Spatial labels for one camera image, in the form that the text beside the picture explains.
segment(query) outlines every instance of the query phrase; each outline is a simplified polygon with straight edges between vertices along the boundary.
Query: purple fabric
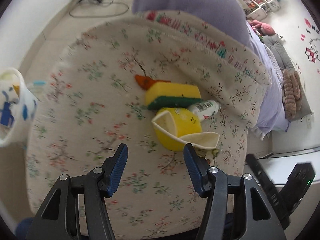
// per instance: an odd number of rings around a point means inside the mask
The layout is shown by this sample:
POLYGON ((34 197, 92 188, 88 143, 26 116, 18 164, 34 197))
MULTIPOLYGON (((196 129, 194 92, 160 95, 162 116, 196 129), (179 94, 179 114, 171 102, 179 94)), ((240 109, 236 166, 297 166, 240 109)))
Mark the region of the purple fabric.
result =
POLYGON ((190 13, 252 49, 265 64, 273 84, 262 102, 257 126, 264 133, 271 131, 278 119, 281 127, 284 126, 281 87, 276 73, 263 44, 253 33, 236 0, 133 0, 133 13, 147 10, 181 10, 190 13))
POLYGON ((148 10, 187 12, 251 48, 245 15, 236 0, 133 0, 133 13, 148 10))
POLYGON ((259 37, 253 32, 252 28, 249 30, 252 36, 252 38, 250 37, 250 42, 253 52, 266 66, 272 82, 272 86, 266 92, 261 104, 256 126, 258 126, 264 133, 270 132, 275 125, 281 130, 286 130, 289 122, 285 119, 281 86, 276 75, 276 71, 273 69, 267 51, 259 37))

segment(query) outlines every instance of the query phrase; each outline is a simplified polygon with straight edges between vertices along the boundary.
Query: blue gripper pad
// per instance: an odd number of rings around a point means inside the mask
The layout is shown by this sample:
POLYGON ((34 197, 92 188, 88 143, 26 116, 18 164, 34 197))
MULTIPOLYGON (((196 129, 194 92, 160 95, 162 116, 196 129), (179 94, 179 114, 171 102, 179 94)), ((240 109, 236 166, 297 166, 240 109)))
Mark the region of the blue gripper pad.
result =
POLYGON ((125 144, 120 144, 113 158, 117 158, 117 160, 110 174, 110 181, 107 189, 107 192, 110 195, 110 197, 118 189, 120 179, 128 159, 128 147, 125 144))
POLYGON ((199 194, 200 197, 203 197, 205 193, 202 174, 199 169, 199 157, 196 154, 192 144, 188 143, 183 149, 183 158, 187 166, 190 179, 192 181, 193 188, 195 192, 199 194))

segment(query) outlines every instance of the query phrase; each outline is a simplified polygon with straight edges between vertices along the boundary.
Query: wall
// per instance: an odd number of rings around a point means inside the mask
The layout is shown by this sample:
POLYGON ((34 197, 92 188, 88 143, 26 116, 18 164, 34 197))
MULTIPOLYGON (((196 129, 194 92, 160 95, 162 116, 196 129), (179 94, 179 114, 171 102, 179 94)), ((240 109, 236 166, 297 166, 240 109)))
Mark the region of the wall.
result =
POLYGON ((32 43, 71 0, 13 0, 0 18, 0 69, 19 68, 32 43))
POLYGON ((310 39, 320 35, 309 28, 305 18, 315 25, 309 12, 300 0, 281 0, 281 9, 269 15, 263 22, 269 23, 277 33, 284 36, 284 47, 300 68, 305 82, 305 93, 311 110, 314 111, 314 122, 307 127, 306 119, 292 122, 287 133, 273 131, 273 151, 283 153, 299 151, 320 146, 320 60, 310 62, 306 56, 306 48, 310 48, 310 39))

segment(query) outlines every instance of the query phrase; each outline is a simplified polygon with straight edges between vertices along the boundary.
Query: white bottle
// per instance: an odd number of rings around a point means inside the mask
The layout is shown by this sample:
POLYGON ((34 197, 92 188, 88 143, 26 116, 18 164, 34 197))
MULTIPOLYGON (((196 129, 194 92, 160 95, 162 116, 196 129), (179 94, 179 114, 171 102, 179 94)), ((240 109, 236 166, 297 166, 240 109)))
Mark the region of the white bottle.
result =
POLYGON ((221 105, 214 101, 208 100, 197 103, 188 107, 188 110, 198 116, 200 122, 208 119, 210 116, 215 115, 221 108, 221 105))

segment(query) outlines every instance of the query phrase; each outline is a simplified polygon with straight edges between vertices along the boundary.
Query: black cable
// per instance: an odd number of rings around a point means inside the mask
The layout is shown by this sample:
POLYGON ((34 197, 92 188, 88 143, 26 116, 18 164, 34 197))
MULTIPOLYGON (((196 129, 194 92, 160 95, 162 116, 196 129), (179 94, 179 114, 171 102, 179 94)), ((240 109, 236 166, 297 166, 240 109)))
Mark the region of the black cable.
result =
POLYGON ((80 0, 70 11, 69 11, 69 15, 73 18, 78 18, 78 19, 83 19, 83 18, 110 18, 110 17, 116 17, 116 16, 120 16, 120 15, 123 15, 125 14, 127 11, 129 11, 129 5, 127 5, 126 3, 123 3, 123 2, 115 2, 114 0, 112 0, 111 2, 102 2, 102 3, 94 3, 94 5, 98 5, 98 6, 101 6, 101 7, 109 7, 110 5, 112 4, 122 4, 124 6, 126 6, 126 10, 124 12, 121 12, 121 13, 118 13, 118 14, 110 14, 110 15, 101 15, 101 16, 97 16, 97 15, 85 15, 85 16, 77 16, 77 15, 73 15, 72 14, 72 11, 74 9, 76 9, 79 5, 81 5, 81 2, 82 0, 80 0))

